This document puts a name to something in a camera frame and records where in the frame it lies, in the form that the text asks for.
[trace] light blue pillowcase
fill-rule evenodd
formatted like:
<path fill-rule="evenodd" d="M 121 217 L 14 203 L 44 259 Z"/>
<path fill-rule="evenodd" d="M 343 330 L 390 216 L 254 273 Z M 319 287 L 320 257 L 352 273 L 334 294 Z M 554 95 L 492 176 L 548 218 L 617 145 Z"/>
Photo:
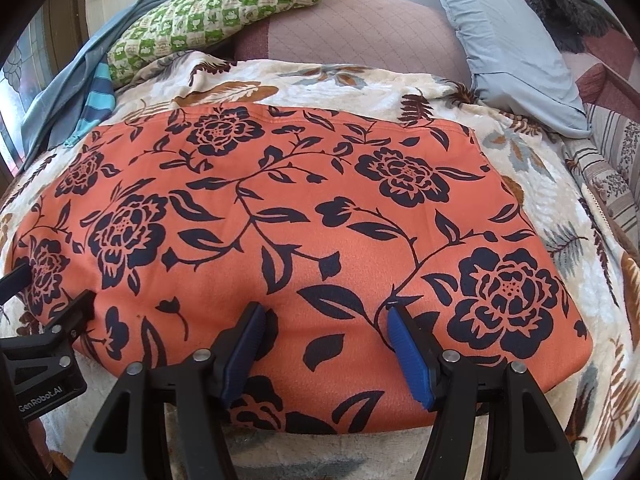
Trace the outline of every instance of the light blue pillowcase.
<path fill-rule="evenodd" d="M 489 106 L 528 115 L 574 139 L 590 135 L 578 88 L 525 0 L 440 0 L 462 43 L 472 89 Z"/>

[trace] striped fabric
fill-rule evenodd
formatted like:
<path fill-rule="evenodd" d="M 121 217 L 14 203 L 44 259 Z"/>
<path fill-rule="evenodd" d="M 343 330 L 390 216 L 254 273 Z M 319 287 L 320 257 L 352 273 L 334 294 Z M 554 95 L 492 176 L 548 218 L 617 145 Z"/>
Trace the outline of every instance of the striped fabric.
<path fill-rule="evenodd" d="M 75 146 L 88 132 L 109 117 L 115 107 L 116 98 L 113 94 L 113 84 L 105 56 L 95 69 L 94 80 L 84 102 L 82 114 L 76 129 L 65 141 L 65 146 Z"/>
<path fill-rule="evenodd" d="M 640 248 L 640 124 L 586 104 L 590 141 L 572 145 L 574 161 L 607 205 L 611 217 Z"/>

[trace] beige striped fabric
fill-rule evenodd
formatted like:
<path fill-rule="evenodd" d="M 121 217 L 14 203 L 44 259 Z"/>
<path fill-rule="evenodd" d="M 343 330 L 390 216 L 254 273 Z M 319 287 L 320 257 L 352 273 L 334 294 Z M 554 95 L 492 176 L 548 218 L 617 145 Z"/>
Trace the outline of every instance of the beige striped fabric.
<path fill-rule="evenodd" d="M 640 247 L 640 124 L 596 105 L 585 108 L 591 142 L 574 145 L 574 161 L 611 217 Z"/>

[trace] orange floral cushion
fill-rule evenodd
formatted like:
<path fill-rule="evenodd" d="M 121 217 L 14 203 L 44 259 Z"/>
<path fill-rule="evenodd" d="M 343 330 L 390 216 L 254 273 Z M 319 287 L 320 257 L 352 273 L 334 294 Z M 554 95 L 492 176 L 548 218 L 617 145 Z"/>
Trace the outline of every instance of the orange floral cushion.
<path fill-rule="evenodd" d="M 12 251 L 42 322 L 97 293 L 81 349 L 114 374 L 179 362 L 261 302 L 266 336 L 230 410 L 258 428 L 430 423 L 388 342 L 393 304 L 479 363 L 525 360 L 543 390 L 591 352 L 516 198 L 445 120 L 223 104 L 101 127 Z"/>

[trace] bedsheet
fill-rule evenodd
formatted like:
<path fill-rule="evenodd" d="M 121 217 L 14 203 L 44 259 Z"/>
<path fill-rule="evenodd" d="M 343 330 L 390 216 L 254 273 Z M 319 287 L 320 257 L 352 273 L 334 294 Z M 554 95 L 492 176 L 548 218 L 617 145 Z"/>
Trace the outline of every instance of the bedsheet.
<path fill-rule="evenodd" d="M 105 123 L 125 121 L 132 132 L 149 114 L 192 104 L 260 102 L 313 106 L 380 120 L 426 116 L 473 128 L 482 150 L 532 221 L 593 337 L 587 365 L 547 393 L 586 478 L 638 418 L 640 270 L 616 242 L 607 220 L 579 176 L 567 169 L 571 153 L 559 136 L 534 121 L 478 102 L 461 84 L 427 74 L 397 74 L 359 66 L 321 66 L 272 60 L 237 66 L 199 52 L 172 55 L 141 70 L 117 95 Z M 8 240 L 40 191 L 73 160 L 80 146 L 45 153 L 15 184 L 0 212 L 0 264 Z M 0 312 L 0 336 L 40 329 L 20 301 Z M 79 356 L 89 383 L 83 396 L 44 417 L 48 442 L 73 459 L 114 383 Z M 168 413 L 170 433 L 173 413 Z M 476 420 L 468 479 L 479 478 L 486 417 Z M 315 436 L 227 428 L 241 479 L 407 479 L 418 468 L 430 428 L 383 434 Z M 171 446 L 176 478 L 179 448 Z"/>

